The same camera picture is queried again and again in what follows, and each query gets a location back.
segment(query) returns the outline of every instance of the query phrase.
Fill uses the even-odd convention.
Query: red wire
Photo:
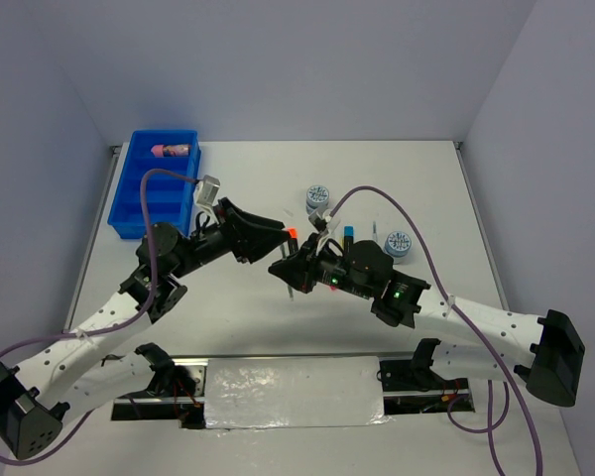
[[[194,404],[195,407],[199,408],[200,407],[200,403],[196,401],[196,399],[189,394],[189,392],[187,391],[187,389],[183,386],[183,384],[180,382],[180,380],[177,380],[178,384],[180,385],[180,387],[182,388],[182,390],[187,394],[187,396],[189,397],[189,399],[191,400],[191,402]]]

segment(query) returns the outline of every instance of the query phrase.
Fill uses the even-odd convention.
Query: pink object
[[[163,144],[159,144],[158,146],[153,146],[150,151],[155,155],[155,157],[162,157],[163,156]]]
[[[177,144],[175,146],[157,144],[150,151],[155,157],[189,157],[189,144]]]

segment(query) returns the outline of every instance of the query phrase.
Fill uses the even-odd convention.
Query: black bracket
[[[444,380],[430,370],[438,339],[422,339],[412,359],[383,359],[379,362],[384,392],[460,390],[468,388],[467,379]]]
[[[530,394],[559,407],[572,407],[577,398],[579,376],[586,348],[566,314],[550,310],[537,320],[544,327],[531,368],[517,365],[514,371],[527,383]]]
[[[151,283],[150,268],[141,265],[119,287],[119,294],[128,293],[138,303],[137,308],[148,300]],[[150,321],[154,324],[169,312],[187,293],[187,287],[179,284],[171,275],[159,276],[155,300],[148,309]]]
[[[47,410],[35,399],[37,389],[27,391],[16,378],[17,372],[17,367],[9,369],[0,362],[0,437],[16,459],[23,460],[53,443],[70,405],[61,403]]]
[[[196,382],[185,367],[175,365],[174,361],[157,344],[140,345],[135,353],[142,355],[150,362],[150,369],[155,373],[146,391],[154,396],[170,395],[174,385],[182,386],[191,395],[196,391]]]
[[[420,312],[418,299],[429,288],[424,280],[393,271],[386,291],[375,298],[370,311],[390,326],[402,324],[414,329],[415,314]]]

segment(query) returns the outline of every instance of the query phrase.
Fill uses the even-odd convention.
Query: blue marker
[[[355,242],[355,229],[352,226],[344,226],[344,253],[348,253],[350,247]]]

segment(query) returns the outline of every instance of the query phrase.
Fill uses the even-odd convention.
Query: cable clip
[[[77,328],[77,330],[75,331],[75,333],[74,333],[74,334],[75,334],[75,337],[76,337],[77,339],[79,339],[79,340],[85,340],[85,341],[86,341],[86,342],[88,342],[90,345],[94,345],[94,344],[95,344],[95,343],[93,342],[93,340],[92,340],[92,337],[90,337],[90,336],[88,335],[88,333],[87,333],[85,330],[83,330],[83,329],[80,329],[79,327]]]
[[[329,214],[325,214],[324,219],[326,220],[327,224],[326,228],[319,234],[319,238],[317,239],[317,255],[324,247],[326,242],[334,236],[335,229],[341,222],[341,219],[338,216],[330,216]]]
[[[453,306],[456,304],[456,296],[449,295],[447,297],[447,309],[443,313],[443,317],[447,318],[452,311]]]

